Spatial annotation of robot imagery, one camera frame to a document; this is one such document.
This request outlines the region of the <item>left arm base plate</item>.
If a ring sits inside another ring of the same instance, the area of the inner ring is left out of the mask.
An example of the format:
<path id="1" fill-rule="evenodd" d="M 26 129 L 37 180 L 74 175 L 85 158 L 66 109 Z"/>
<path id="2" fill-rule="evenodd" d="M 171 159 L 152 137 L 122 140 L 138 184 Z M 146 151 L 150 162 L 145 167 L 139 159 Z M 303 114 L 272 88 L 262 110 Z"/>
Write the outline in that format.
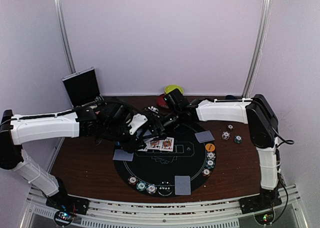
<path id="1" fill-rule="evenodd" d="M 86 215 L 90 201 L 86 198 L 80 198 L 67 195 L 66 197 L 46 196 L 48 207 L 55 208 L 59 211 L 68 212 L 74 215 Z"/>

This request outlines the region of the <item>orange round blind button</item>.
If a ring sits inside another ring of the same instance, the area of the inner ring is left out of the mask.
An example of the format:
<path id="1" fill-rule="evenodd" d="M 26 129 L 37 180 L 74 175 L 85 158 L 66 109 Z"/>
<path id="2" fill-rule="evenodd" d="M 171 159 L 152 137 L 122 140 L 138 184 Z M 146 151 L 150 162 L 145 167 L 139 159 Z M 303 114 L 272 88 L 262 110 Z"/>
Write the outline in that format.
<path id="1" fill-rule="evenodd" d="M 213 143 L 207 143 L 205 145 L 206 151 L 209 152 L 214 152 L 216 150 L 216 146 Z"/>

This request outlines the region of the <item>brown chip stack front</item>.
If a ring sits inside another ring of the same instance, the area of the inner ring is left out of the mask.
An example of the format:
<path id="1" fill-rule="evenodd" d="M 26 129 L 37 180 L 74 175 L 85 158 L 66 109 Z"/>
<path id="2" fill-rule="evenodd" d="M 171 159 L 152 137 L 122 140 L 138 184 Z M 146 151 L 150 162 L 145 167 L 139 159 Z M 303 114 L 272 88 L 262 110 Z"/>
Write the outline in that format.
<path id="1" fill-rule="evenodd" d="M 135 176 L 130 176 L 127 181 L 129 185 L 134 186 L 137 184 L 138 179 Z"/>

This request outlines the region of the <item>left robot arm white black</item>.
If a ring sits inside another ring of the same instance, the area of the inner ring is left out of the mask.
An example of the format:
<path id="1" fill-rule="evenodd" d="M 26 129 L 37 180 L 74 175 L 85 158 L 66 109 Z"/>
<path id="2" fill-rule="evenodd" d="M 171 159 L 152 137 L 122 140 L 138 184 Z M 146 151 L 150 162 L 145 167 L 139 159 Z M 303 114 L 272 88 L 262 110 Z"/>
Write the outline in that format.
<path id="1" fill-rule="evenodd" d="M 61 210 L 72 206 L 64 182 L 49 174 L 25 150 L 25 144 L 44 144 L 60 138 L 93 137 L 120 142 L 128 152 L 146 146 L 142 132 L 151 118 L 119 101 L 33 115 L 14 114 L 11 109 L 0 119 L 0 167 L 19 174 L 37 187 L 44 196 Z"/>

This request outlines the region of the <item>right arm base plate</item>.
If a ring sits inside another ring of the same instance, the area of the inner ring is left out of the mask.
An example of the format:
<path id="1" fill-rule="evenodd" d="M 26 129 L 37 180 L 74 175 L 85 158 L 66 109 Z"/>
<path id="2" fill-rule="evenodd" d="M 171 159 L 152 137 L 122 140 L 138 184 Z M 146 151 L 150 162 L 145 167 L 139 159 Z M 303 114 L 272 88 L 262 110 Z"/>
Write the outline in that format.
<path id="1" fill-rule="evenodd" d="M 263 198 L 261 195 L 244 197 L 239 199 L 238 202 L 242 214 L 270 210 L 272 207 L 282 204 L 281 198 L 275 198 L 275 200 L 271 201 L 269 198 Z"/>

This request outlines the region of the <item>white blue chip stack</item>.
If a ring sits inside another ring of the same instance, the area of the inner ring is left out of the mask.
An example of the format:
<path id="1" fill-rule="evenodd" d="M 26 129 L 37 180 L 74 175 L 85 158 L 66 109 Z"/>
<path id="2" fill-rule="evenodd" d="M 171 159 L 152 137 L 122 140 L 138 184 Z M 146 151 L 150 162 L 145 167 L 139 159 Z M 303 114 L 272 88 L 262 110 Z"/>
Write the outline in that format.
<path id="1" fill-rule="evenodd" d="M 230 137 L 231 137 L 231 133 L 228 132 L 228 131 L 224 131 L 224 132 L 221 134 L 221 138 L 222 138 L 223 140 L 228 140 Z"/>

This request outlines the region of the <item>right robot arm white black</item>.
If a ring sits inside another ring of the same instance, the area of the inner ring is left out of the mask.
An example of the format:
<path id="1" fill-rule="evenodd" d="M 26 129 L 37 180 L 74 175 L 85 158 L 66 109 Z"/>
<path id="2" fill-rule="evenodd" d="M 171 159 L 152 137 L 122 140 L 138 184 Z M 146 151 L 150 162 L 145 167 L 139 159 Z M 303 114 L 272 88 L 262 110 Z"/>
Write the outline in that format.
<path id="1" fill-rule="evenodd" d="M 226 121 L 248 125 L 250 141 L 256 147 L 261 173 L 259 195 L 242 198 L 242 206 L 266 209 L 276 202 L 278 192 L 278 118 L 262 94 L 241 99 L 195 99 L 189 102 L 176 88 L 164 96 L 172 111 L 165 116 L 157 108 L 146 107 L 144 113 L 153 137 L 163 137 L 181 123 Z"/>

